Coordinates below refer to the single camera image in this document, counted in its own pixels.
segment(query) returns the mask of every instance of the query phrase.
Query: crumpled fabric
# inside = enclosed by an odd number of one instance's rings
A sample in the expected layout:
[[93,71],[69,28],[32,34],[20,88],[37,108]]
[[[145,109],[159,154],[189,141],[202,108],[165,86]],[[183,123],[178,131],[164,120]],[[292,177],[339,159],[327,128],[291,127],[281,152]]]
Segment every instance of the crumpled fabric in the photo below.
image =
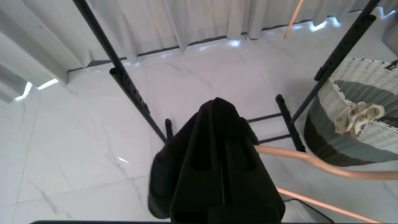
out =
[[335,132],[352,138],[363,134],[374,120],[384,116],[384,107],[365,102],[351,103],[335,121]]

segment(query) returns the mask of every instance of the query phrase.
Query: white marble floor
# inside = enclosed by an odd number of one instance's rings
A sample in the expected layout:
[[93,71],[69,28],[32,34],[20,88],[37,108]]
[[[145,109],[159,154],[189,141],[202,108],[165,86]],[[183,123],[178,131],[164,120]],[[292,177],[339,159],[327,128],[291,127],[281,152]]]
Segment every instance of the white marble floor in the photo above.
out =
[[[215,97],[245,118],[277,113],[283,94],[295,111],[314,86],[313,76],[358,13],[340,24],[329,18],[312,32],[296,25],[264,31],[258,40],[220,40],[125,61],[131,78],[163,128],[174,131]],[[395,16],[378,20],[350,53],[393,61],[381,42]],[[0,107],[0,223],[35,220],[155,220],[147,210],[153,156],[162,142],[108,74],[111,65],[72,72],[67,86],[34,90]],[[305,116],[297,127],[302,130]],[[259,138],[287,132],[282,119],[253,124]],[[271,145],[293,149],[291,140]],[[398,220],[398,182],[337,177],[303,162],[261,156],[276,186],[385,222]],[[386,162],[352,169],[398,169]],[[358,222],[322,210],[335,222]]]

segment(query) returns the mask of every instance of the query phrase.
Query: woven basket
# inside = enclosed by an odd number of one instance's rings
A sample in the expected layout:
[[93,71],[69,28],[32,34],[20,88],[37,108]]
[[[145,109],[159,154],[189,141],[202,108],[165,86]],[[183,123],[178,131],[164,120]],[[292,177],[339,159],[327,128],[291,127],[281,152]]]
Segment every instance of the woven basket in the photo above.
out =
[[[305,141],[320,159],[336,166],[398,160],[398,69],[362,58],[346,58],[322,86],[308,112]],[[382,105],[383,118],[359,138],[335,133],[334,121],[348,105]]]

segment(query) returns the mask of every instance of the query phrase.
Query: curtain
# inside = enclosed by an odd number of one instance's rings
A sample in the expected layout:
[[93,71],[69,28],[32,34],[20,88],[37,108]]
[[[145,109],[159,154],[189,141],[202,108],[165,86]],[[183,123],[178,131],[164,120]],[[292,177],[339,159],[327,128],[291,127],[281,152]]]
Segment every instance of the curtain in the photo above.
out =
[[[88,0],[120,57],[225,36],[252,39],[261,30],[289,23],[299,0]],[[339,20],[368,0],[305,0],[296,22],[316,26]],[[382,0],[384,14],[398,1]],[[67,83],[68,71],[108,60],[72,1],[3,0],[0,3],[0,100],[23,94],[26,83]]]

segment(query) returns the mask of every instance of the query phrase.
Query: copper tube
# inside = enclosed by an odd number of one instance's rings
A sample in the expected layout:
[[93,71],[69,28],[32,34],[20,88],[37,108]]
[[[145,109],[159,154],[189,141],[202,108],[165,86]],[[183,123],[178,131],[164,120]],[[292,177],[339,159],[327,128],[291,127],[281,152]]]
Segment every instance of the copper tube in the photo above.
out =
[[318,159],[314,155],[292,151],[288,149],[281,149],[277,147],[268,146],[254,146],[258,153],[265,153],[275,156],[284,156],[293,159],[303,160],[323,171],[340,175],[343,177],[354,178],[354,179],[365,179],[365,180],[398,180],[398,171],[351,171],[346,169],[340,169],[335,166],[331,166],[326,162]]
[[293,197],[293,198],[297,198],[297,199],[299,199],[299,200],[302,200],[302,201],[304,201],[304,202],[308,202],[308,203],[311,203],[311,204],[314,204],[314,205],[321,206],[321,207],[323,207],[323,208],[330,209],[330,210],[332,210],[332,211],[335,211],[335,212],[338,212],[338,213],[347,215],[347,216],[349,216],[349,217],[357,218],[357,219],[359,219],[359,220],[362,220],[362,221],[365,221],[365,222],[369,222],[369,223],[382,223],[382,222],[380,222],[379,220],[374,220],[374,219],[372,219],[372,218],[364,217],[364,216],[362,216],[362,215],[355,214],[355,213],[353,213],[353,212],[344,210],[344,209],[342,209],[342,208],[334,207],[334,206],[329,205],[329,204],[327,204],[327,203],[320,202],[320,201],[318,201],[318,200],[315,200],[315,199],[312,199],[312,198],[308,198],[308,197],[306,197],[306,196],[303,196],[303,195],[300,195],[300,194],[296,194],[296,193],[294,193],[294,192],[291,192],[291,191],[288,191],[288,190],[285,190],[285,189],[280,189],[280,188],[278,188],[278,187],[277,187],[276,189],[277,189],[278,192],[281,193],[281,194],[288,195],[288,196],[291,196],[291,197]]
[[286,39],[286,37],[288,36],[288,34],[289,34],[289,32],[290,32],[290,29],[292,28],[292,25],[293,25],[294,21],[296,20],[297,14],[299,14],[299,11],[300,11],[300,8],[301,8],[301,5],[303,4],[303,2],[304,2],[304,0],[300,0],[300,2],[298,2],[298,5],[297,5],[297,7],[296,7],[296,10],[294,11],[294,14],[293,14],[293,16],[292,16],[292,19],[290,20],[290,23],[289,23],[289,25],[288,25],[287,28],[286,28],[286,32],[285,32],[285,35],[284,35],[284,38],[285,38],[285,39]]

